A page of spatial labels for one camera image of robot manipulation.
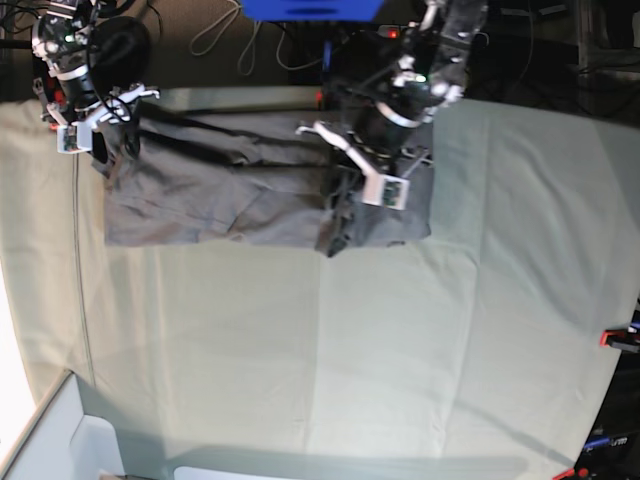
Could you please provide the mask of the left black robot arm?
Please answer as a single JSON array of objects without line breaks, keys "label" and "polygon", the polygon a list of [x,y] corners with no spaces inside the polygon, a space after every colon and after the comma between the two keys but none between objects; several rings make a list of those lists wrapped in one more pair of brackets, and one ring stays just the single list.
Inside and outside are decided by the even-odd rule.
[{"label": "left black robot arm", "polygon": [[475,36],[488,14],[486,1],[427,1],[386,65],[351,91],[368,104],[349,135],[366,153],[391,160],[414,131],[439,109],[460,100]]}]

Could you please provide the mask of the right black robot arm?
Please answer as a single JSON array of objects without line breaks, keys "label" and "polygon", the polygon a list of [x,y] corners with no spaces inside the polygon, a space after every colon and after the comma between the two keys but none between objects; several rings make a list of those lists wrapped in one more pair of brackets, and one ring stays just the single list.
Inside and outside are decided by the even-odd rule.
[{"label": "right black robot arm", "polygon": [[107,161],[99,125],[132,120],[151,34],[132,1],[51,1],[31,27],[32,89],[63,154]]}]

